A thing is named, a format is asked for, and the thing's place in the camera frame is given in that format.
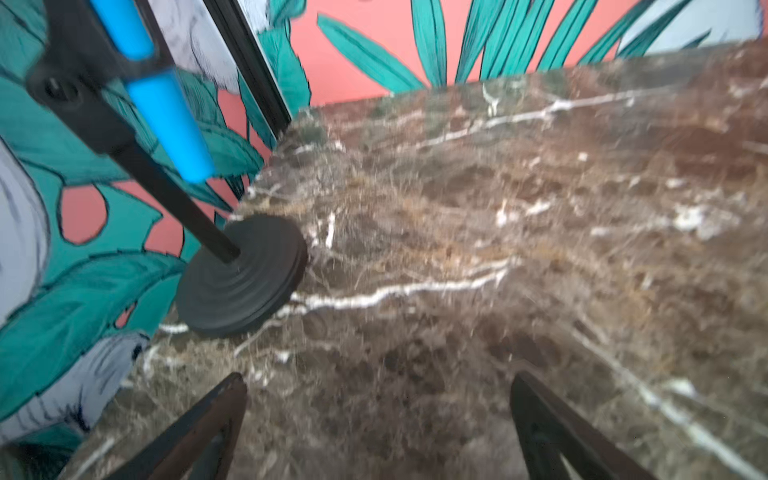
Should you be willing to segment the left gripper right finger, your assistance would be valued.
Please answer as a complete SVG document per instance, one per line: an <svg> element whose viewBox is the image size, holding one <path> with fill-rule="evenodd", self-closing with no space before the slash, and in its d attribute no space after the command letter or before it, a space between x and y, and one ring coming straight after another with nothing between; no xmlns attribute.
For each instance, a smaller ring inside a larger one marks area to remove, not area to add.
<svg viewBox="0 0 768 480"><path fill-rule="evenodd" d="M515 376L509 404L531 479L654 477L530 372Z"/></svg>

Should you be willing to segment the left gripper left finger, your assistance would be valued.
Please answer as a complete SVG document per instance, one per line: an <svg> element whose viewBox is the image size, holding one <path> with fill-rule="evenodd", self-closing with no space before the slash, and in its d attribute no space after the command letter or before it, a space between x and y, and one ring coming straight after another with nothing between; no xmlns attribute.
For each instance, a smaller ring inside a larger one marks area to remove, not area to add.
<svg viewBox="0 0 768 480"><path fill-rule="evenodd" d="M247 385L229 374L111 479L225 479L248 399Z"/></svg>

